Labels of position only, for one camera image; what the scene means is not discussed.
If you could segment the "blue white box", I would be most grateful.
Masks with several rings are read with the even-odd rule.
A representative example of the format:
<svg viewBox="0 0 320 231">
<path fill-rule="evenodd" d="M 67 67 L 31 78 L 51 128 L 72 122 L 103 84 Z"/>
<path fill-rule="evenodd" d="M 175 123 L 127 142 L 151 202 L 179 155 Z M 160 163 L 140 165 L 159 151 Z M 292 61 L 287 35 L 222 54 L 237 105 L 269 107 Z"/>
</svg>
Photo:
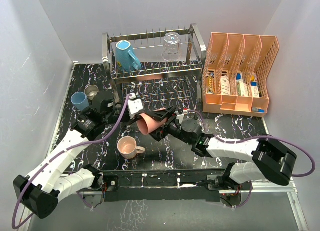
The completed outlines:
<svg viewBox="0 0 320 231">
<path fill-rule="evenodd" d="M 260 97 L 258 82 L 255 75 L 252 75 L 250 78 L 250 89 L 252 97 Z M 241 71 L 239 71 L 236 75 L 236 90 L 238 96 L 249 97 L 249 86 L 244 82 Z"/>
</svg>

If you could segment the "cream and brown steel cup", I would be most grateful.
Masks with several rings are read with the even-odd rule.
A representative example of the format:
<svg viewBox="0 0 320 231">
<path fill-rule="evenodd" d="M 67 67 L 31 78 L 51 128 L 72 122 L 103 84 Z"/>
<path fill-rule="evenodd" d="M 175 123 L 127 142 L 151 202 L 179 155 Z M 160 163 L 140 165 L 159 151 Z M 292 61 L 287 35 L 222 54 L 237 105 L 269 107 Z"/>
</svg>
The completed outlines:
<svg viewBox="0 0 320 231">
<path fill-rule="evenodd" d="M 99 92 L 99 87 L 96 85 L 89 85 L 85 88 L 84 93 L 87 96 L 89 101 L 92 101 L 95 96 L 98 94 Z"/>
</svg>

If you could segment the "peach handled mug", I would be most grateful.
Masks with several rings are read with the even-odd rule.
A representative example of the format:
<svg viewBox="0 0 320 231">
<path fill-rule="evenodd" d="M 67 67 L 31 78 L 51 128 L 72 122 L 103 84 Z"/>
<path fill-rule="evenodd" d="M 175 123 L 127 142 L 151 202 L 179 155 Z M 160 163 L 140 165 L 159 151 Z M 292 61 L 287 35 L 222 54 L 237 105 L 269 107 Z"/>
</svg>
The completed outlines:
<svg viewBox="0 0 320 231">
<path fill-rule="evenodd" d="M 137 142 L 133 137 L 126 136 L 121 138 L 117 143 L 117 150 L 125 159 L 133 159 L 138 154 L 143 154 L 146 149 L 141 146 L 137 146 Z"/>
</svg>

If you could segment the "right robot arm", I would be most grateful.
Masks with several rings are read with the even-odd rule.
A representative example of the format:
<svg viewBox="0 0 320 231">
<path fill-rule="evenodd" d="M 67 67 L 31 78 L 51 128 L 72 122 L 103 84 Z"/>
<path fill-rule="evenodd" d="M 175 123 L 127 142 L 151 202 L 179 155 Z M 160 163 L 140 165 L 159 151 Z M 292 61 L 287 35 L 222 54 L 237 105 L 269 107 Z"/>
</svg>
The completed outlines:
<svg viewBox="0 0 320 231">
<path fill-rule="evenodd" d="M 227 139 L 204 133 L 194 118 L 177 114 L 175 107 L 140 114 L 137 123 L 140 132 L 161 141 L 171 135 L 200 157 L 225 157 L 241 161 L 228 164 L 223 175 L 209 183 L 230 190 L 243 183 L 268 180 L 279 186 L 290 183 L 297 155 L 272 136 L 248 139 Z"/>
</svg>

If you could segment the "steel two-tier dish rack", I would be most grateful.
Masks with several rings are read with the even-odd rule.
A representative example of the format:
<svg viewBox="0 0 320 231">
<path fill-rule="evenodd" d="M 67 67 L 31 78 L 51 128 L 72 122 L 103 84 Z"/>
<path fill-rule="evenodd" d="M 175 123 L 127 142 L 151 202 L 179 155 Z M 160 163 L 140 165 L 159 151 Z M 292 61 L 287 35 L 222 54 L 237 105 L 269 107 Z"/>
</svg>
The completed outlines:
<svg viewBox="0 0 320 231">
<path fill-rule="evenodd" d="M 166 61 L 162 57 L 167 33 L 180 35 L 181 58 Z M 142 69 L 124 72 L 116 64 L 116 44 L 129 41 Z M 198 26 L 176 30 L 150 31 L 122 36 L 102 35 L 102 62 L 116 103 L 134 93 L 146 111 L 172 106 L 178 109 L 202 109 L 202 74 L 207 49 Z"/>
</svg>

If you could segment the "light blue tumbler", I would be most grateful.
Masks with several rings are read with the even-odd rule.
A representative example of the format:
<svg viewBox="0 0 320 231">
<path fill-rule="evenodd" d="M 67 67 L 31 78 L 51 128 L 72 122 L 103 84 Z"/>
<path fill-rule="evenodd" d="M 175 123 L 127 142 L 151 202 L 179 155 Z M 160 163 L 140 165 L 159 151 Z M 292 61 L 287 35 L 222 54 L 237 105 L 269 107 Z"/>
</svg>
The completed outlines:
<svg viewBox="0 0 320 231">
<path fill-rule="evenodd" d="M 88 97 L 84 92 L 74 93 L 70 100 L 79 111 L 83 111 L 90 106 Z"/>
</svg>

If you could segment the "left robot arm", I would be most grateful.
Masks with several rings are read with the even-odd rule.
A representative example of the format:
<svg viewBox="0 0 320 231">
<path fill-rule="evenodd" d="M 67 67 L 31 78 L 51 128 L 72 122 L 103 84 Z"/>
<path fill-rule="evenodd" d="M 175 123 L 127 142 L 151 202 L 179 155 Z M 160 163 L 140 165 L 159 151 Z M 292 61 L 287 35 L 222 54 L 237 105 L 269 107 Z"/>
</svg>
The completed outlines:
<svg viewBox="0 0 320 231">
<path fill-rule="evenodd" d="M 82 151 L 106 141 L 120 123 L 131 119 L 128 102 L 135 97 L 135 94 L 127 95 L 122 109 L 118 110 L 117 102 L 99 92 L 50 155 L 29 174 L 14 179 L 17 205 L 24 205 L 32 214 L 45 219 L 68 196 L 82 189 L 101 190 L 105 186 L 103 173 L 91 164 L 69 176 L 62 174 Z"/>
</svg>

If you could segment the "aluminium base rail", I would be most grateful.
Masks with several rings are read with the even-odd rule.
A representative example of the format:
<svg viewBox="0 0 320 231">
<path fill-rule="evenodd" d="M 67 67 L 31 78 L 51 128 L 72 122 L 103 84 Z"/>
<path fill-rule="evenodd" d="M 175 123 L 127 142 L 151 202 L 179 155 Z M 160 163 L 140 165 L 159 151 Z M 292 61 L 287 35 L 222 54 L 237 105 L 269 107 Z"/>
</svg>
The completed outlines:
<svg viewBox="0 0 320 231">
<path fill-rule="evenodd" d="M 24 231 L 307 231 L 293 186 L 265 182 L 245 189 L 231 208 L 227 192 L 196 187 L 123 188 L 118 201 L 90 209 L 72 195 L 45 219 L 33 217 Z"/>
</svg>

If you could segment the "dusty pink tumbler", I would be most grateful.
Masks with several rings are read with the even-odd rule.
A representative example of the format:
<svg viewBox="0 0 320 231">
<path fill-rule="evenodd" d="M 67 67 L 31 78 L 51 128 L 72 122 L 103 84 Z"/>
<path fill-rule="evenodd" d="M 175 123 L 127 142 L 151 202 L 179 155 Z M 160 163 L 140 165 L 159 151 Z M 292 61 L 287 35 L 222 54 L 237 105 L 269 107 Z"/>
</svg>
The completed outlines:
<svg viewBox="0 0 320 231">
<path fill-rule="evenodd" d="M 137 127 L 139 131 L 143 135 L 148 135 L 152 133 L 153 131 L 157 130 L 159 127 L 161 127 L 163 124 L 165 124 L 168 121 L 168 118 L 165 118 L 162 121 L 156 121 L 149 115 L 145 113 L 141 113 L 138 115 L 138 121 L 136 122 Z"/>
</svg>

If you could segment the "orange plastic file organizer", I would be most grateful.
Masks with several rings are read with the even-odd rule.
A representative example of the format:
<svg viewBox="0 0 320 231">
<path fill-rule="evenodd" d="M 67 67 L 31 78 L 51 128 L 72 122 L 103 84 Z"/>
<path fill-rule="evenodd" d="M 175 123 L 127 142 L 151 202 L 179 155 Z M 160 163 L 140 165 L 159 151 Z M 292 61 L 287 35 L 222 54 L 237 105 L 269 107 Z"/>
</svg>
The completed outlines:
<svg viewBox="0 0 320 231">
<path fill-rule="evenodd" d="M 267 78 L 279 51 L 276 36 L 213 32 L 202 73 L 205 113 L 264 117 Z"/>
</svg>

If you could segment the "white medicine box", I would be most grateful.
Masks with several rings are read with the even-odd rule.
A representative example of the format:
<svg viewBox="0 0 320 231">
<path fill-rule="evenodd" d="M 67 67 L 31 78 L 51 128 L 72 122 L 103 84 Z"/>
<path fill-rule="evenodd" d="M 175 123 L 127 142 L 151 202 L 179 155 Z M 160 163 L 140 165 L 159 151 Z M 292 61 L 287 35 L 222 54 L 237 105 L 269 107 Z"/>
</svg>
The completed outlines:
<svg viewBox="0 0 320 231">
<path fill-rule="evenodd" d="M 220 79 L 220 86 L 221 86 L 221 94 L 222 95 L 231 95 L 231 86 L 229 77 L 224 75 Z"/>
</svg>

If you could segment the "clear glass cup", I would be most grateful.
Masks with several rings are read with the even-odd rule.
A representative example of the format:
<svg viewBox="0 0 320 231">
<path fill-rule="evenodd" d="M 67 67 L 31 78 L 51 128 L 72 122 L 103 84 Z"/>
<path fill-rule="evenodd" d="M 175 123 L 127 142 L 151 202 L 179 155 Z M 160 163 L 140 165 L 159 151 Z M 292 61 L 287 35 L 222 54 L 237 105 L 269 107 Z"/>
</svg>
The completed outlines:
<svg viewBox="0 0 320 231">
<path fill-rule="evenodd" d="M 164 36 L 162 57 L 168 62 L 176 62 L 182 56 L 181 37 L 176 32 L 169 32 Z"/>
</svg>

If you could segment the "small blue cap item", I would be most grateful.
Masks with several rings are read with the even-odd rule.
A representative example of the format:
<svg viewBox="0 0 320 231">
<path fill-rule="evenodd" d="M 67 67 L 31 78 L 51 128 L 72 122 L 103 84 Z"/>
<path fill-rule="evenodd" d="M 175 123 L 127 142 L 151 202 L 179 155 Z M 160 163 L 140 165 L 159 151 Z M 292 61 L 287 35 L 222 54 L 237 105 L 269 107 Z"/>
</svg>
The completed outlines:
<svg viewBox="0 0 320 231">
<path fill-rule="evenodd" d="M 261 109 L 261 108 L 258 108 L 258 107 L 252 107 L 251 111 L 254 112 L 254 113 L 265 113 L 264 109 Z"/>
</svg>

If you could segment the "yellow striped box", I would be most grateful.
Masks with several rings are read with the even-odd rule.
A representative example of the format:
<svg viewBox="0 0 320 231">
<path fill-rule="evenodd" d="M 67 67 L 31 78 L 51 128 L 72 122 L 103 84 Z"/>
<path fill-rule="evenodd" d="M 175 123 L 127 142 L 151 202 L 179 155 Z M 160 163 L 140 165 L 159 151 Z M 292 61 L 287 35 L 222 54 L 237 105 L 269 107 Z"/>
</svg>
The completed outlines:
<svg viewBox="0 0 320 231">
<path fill-rule="evenodd" d="M 208 94 L 215 94 L 215 73 L 209 71 L 206 76 L 206 92 Z"/>
</svg>

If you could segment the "blue handled mug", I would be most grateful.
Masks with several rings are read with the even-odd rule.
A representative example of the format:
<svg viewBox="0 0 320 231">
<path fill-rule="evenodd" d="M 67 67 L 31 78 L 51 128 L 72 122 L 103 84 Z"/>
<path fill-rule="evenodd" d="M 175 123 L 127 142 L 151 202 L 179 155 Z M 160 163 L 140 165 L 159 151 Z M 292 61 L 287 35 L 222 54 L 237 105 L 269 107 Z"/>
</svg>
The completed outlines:
<svg viewBox="0 0 320 231">
<path fill-rule="evenodd" d="M 142 69 L 142 64 L 135 55 L 132 44 L 127 40 L 116 43 L 116 65 L 123 72 L 134 72 Z"/>
</svg>

